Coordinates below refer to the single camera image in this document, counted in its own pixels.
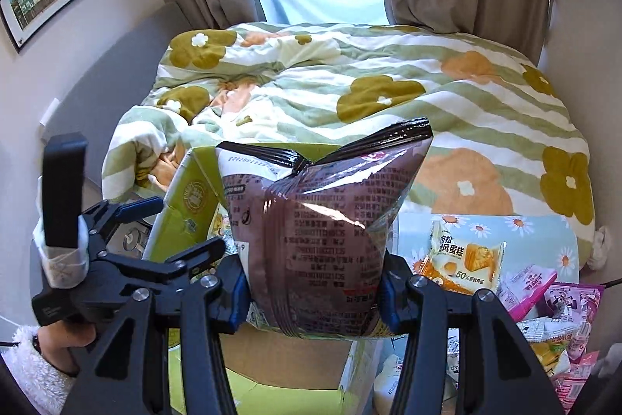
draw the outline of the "fluffy white sleeve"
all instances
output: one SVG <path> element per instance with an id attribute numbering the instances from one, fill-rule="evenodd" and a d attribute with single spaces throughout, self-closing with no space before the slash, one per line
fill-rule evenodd
<path id="1" fill-rule="evenodd" d="M 74 380 L 50 366 L 32 346 L 38 327 L 19 327 L 13 340 L 19 346 L 2 355 L 13 378 L 42 415 L 59 415 Z"/>

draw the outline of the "striped floral comforter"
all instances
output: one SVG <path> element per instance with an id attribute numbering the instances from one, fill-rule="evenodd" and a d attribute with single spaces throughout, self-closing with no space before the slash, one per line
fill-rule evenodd
<path id="1" fill-rule="evenodd" d="M 174 171 L 190 147 L 341 145 L 419 116 L 435 137 L 404 206 L 562 214 L 585 263 L 594 234 L 588 146 L 547 78 L 506 46 L 409 26 L 253 23 L 175 37 L 153 90 L 114 132 L 104 198 L 166 189 L 159 170 Z"/>

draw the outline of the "gray headboard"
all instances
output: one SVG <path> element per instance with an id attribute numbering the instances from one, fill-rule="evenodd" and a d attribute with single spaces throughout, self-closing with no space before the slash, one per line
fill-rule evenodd
<path id="1" fill-rule="evenodd" d="M 81 132 L 88 140 L 85 177 L 101 188 L 101 166 L 117 122 L 151 90 L 170 40 L 189 30 L 175 3 L 141 21 L 74 85 L 46 124 L 43 142 L 56 134 Z"/>

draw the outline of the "screw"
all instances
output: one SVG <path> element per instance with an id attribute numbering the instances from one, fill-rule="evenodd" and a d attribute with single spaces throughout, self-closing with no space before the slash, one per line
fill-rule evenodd
<path id="1" fill-rule="evenodd" d="M 494 294 L 488 289 L 480 289 L 477 291 L 477 297 L 486 303 L 490 303 L 494 299 Z"/>
<path id="2" fill-rule="evenodd" d="M 415 274 L 413 276 L 411 276 L 411 283 L 415 286 L 415 287 L 425 287 L 427 285 L 427 278 L 425 276 L 422 276 L 420 274 Z"/>
<path id="3" fill-rule="evenodd" d="M 201 285 L 203 285 L 206 289 L 215 287 L 218 285 L 218 277 L 213 274 L 208 274 L 207 276 L 201 278 Z"/>
<path id="4" fill-rule="evenodd" d="M 132 294 L 132 299 L 135 301 L 144 301 L 149 297 L 148 289 L 136 289 Z"/>

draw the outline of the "light blue daisy tablecloth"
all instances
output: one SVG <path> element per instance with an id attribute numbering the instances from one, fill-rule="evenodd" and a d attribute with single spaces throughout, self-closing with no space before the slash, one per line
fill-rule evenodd
<path id="1" fill-rule="evenodd" d="M 433 215 L 402 209 L 393 225 L 391 252 L 409 263 L 421 261 L 430 250 L 433 220 L 441 220 L 460 240 L 486 247 L 505 241 L 501 275 L 536 264 L 556 269 L 558 282 L 579 282 L 577 237 L 564 216 Z"/>

